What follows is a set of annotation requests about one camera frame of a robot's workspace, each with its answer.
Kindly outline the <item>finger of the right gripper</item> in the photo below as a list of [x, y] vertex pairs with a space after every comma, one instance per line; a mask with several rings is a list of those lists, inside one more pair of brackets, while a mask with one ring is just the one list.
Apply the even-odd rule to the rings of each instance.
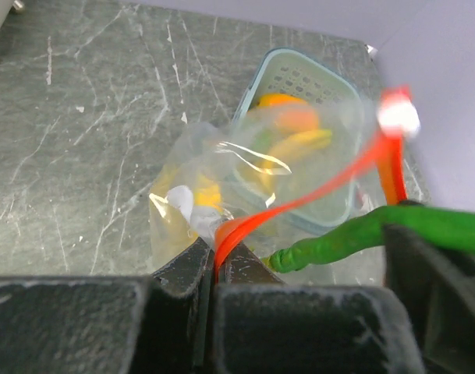
[[404, 304], [429, 373], [475, 373], [475, 213], [384, 206], [386, 284]]

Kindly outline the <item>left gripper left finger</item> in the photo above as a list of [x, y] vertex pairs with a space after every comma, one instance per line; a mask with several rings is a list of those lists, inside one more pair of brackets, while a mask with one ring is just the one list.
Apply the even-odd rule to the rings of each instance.
[[214, 254], [151, 275], [0, 277], [0, 373], [195, 373]]

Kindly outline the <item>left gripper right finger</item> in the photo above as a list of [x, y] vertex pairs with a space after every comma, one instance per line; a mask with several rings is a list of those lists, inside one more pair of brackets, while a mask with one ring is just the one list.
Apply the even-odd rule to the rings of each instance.
[[387, 288], [285, 284], [245, 246], [218, 271], [216, 373], [422, 373], [407, 311]]

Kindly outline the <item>green toy pepper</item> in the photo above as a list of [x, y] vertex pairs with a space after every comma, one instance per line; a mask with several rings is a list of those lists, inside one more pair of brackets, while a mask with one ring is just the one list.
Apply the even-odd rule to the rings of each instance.
[[350, 219], [327, 234], [305, 238], [263, 258], [277, 273], [325, 265], [384, 244], [383, 228], [410, 229], [433, 245], [475, 255], [475, 213], [422, 205], [380, 206]]

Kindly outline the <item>clear zip bag orange zipper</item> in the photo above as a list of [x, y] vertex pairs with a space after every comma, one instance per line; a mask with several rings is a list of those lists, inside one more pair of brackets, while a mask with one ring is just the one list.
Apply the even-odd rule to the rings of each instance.
[[419, 128], [406, 86], [323, 104], [269, 93], [231, 125], [191, 125], [149, 192], [154, 268], [201, 240], [218, 269], [244, 244], [289, 283], [383, 284], [385, 250], [356, 242], [357, 219], [406, 198]]

